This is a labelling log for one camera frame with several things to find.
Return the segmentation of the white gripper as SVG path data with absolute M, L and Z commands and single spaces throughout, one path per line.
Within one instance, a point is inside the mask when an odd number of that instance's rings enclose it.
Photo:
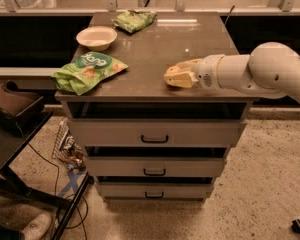
M 165 82 L 170 86 L 181 88 L 192 88 L 198 82 L 205 90 L 219 90 L 217 69 L 223 57 L 224 54 L 217 54 L 203 59 L 178 62 L 176 67 L 181 72 L 166 73 Z

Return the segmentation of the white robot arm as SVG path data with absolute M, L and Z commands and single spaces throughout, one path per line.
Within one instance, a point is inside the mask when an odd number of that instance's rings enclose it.
M 174 87 L 234 89 L 263 98 L 289 96 L 300 104 L 300 55 L 288 46 L 267 42 L 248 55 L 209 55 L 168 68 L 165 82 Z

